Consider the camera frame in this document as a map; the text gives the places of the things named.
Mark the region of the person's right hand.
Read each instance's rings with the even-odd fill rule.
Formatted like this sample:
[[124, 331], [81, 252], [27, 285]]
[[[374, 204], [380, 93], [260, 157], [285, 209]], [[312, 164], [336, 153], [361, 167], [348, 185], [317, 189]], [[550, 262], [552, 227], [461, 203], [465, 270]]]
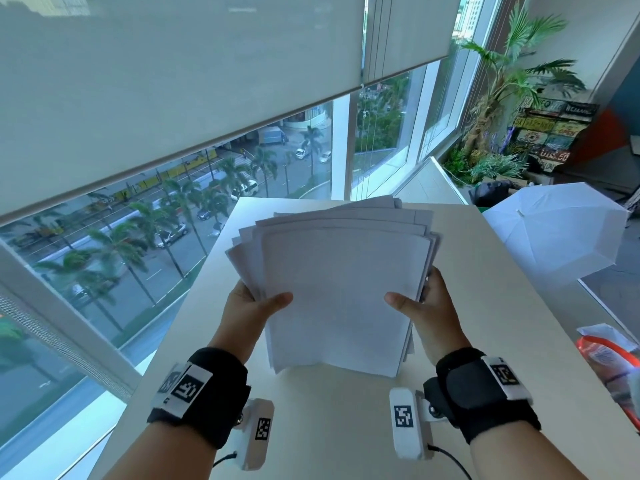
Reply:
[[411, 322], [433, 365], [459, 349], [471, 347], [437, 267], [431, 269], [418, 302], [419, 319]]

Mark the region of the person's left hand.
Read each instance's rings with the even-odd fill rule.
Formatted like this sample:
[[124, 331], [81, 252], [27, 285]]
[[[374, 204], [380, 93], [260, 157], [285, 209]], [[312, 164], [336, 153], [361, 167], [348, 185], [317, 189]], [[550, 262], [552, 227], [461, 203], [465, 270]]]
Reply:
[[256, 301], [239, 280], [228, 295], [219, 326], [207, 346], [228, 352], [245, 365], [268, 322], [262, 320], [262, 301]]

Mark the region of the stack of white paper sheets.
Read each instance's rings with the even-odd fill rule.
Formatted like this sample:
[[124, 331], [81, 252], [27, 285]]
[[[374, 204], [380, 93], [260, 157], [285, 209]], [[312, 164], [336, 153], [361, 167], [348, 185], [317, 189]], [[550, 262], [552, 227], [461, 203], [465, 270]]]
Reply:
[[254, 298], [293, 295], [266, 325], [271, 370], [330, 365], [396, 377], [412, 325], [383, 297], [420, 298], [442, 238], [433, 219], [384, 196], [241, 228], [226, 254]]

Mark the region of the person's left forearm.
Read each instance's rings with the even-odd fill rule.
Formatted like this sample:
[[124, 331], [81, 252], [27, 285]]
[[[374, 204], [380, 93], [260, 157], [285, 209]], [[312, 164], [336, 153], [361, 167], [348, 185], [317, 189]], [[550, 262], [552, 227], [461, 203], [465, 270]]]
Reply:
[[196, 429], [155, 422], [102, 480], [209, 480], [216, 454]]

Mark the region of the person's right forearm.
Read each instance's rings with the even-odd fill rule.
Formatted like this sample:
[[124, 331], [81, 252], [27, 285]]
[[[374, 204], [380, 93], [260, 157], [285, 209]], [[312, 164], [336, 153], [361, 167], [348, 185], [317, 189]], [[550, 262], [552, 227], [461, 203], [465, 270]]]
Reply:
[[489, 429], [470, 442], [479, 480], [640, 480], [640, 455], [618, 441], [572, 437], [556, 446], [528, 422]]

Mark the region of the black left wristband with marker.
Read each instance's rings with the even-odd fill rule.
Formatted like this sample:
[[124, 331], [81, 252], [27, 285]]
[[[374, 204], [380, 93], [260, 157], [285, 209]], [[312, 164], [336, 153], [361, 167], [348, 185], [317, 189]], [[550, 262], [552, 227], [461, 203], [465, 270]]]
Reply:
[[151, 402], [147, 423], [188, 426], [219, 450], [248, 400], [247, 377], [247, 368], [233, 354], [201, 348], [171, 368]]

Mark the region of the black wristband with marker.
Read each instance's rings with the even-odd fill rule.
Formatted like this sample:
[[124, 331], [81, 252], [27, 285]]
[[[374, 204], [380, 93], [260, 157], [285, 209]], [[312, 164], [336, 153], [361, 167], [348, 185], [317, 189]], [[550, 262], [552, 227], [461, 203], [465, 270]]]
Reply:
[[440, 359], [436, 377], [424, 382], [423, 392], [468, 444], [482, 433], [514, 422], [541, 430], [532, 396], [512, 368], [501, 357], [473, 347]]
[[219, 450], [248, 400], [247, 377], [247, 368], [233, 354], [201, 348], [171, 368], [151, 402], [147, 423], [188, 426]]

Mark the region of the black right wristband with marker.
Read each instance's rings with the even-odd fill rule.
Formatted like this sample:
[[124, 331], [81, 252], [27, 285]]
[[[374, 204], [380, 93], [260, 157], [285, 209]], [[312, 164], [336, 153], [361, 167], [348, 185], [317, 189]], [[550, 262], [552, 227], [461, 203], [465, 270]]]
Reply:
[[501, 357], [473, 347], [440, 359], [436, 377], [424, 382], [423, 392], [468, 444], [482, 433], [514, 422], [541, 430], [532, 396], [512, 368]]

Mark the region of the black bag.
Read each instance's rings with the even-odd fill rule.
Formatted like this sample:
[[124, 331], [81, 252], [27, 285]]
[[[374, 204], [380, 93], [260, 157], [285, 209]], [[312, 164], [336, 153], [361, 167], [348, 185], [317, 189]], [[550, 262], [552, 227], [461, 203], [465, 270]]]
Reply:
[[492, 180], [478, 183], [470, 191], [471, 204], [480, 208], [491, 208], [509, 197], [513, 184], [509, 180]]

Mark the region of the low green fern plant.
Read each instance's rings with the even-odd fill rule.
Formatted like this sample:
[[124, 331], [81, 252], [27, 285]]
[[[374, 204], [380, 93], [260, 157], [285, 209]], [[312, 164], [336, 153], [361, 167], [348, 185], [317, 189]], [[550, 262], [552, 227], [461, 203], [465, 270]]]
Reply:
[[444, 160], [443, 168], [456, 184], [474, 185], [485, 177], [498, 176], [521, 178], [529, 168], [526, 157], [518, 154], [473, 150], [470, 155], [454, 148]]

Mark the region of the white umbrella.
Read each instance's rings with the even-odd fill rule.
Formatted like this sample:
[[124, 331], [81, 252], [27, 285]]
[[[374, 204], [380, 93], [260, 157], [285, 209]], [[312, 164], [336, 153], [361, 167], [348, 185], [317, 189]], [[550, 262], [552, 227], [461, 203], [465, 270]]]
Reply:
[[628, 210], [586, 183], [525, 187], [483, 213], [537, 290], [615, 265]]

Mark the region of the clear plastic bag red print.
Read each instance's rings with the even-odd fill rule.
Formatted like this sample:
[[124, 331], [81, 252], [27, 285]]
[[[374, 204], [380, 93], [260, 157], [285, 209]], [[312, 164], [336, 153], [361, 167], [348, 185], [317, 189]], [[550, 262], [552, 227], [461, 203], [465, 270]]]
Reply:
[[640, 345], [604, 323], [579, 327], [577, 332], [580, 354], [640, 429]]

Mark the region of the colourful plate sign board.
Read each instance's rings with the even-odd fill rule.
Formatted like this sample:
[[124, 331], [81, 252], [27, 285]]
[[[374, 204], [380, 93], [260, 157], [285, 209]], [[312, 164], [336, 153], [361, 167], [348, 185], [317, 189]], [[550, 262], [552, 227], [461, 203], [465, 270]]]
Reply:
[[570, 160], [572, 147], [598, 110], [598, 104], [525, 97], [517, 107], [502, 152], [535, 160], [540, 173], [551, 174]]

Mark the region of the wide grey roller blind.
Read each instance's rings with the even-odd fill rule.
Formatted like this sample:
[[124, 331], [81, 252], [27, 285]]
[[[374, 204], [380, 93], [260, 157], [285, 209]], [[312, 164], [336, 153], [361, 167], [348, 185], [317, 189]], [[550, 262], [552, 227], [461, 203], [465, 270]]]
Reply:
[[365, 0], [0, 0], [0, 222], [360, 81]]

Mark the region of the narrow grey roller blind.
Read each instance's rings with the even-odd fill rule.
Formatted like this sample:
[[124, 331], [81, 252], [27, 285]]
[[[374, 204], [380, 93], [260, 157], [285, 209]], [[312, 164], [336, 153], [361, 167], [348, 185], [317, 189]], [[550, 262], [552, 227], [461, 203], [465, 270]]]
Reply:
[[365, 0], [361, 88], [449, 53], [461, 0]]

